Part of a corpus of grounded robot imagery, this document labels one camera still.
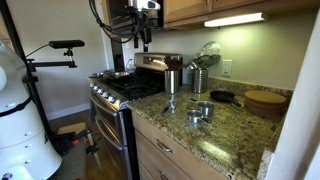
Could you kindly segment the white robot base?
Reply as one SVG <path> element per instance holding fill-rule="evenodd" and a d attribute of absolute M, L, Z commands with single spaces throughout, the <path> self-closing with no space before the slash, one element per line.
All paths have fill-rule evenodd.
<path fill-rule="evenodd" d="M 47 180 L 62 163 L 23 78 L 26 66 L 0 42 L 0 172 L 2 179 Z"/>

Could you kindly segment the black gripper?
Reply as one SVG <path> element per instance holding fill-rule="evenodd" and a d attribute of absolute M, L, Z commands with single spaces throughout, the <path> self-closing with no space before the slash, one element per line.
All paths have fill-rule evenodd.
<path fill-rule="evenodd" d="M 137 20 L 134 25 L 136 26 L 134 31 L 134 48 L 138 48 L 138 40 L 143 43 L 143 51 L 149 50 L 149 44 L 152 42 L 151 29 L 147 26 L 146 21 Z"/>

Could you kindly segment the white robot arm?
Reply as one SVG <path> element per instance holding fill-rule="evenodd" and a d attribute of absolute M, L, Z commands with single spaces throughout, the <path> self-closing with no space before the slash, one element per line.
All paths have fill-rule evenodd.
<path fill-rule="evenodd" d="M 96 0 L 88 1 L 97 24 L 113 42 L 124 44 L 133 40 L 138 48 L 141 40 L 143 51 L 147 52 L 152 31 L 163 28 L 163 0 L 105 0 L 108 23 L 100 18 Z"/>

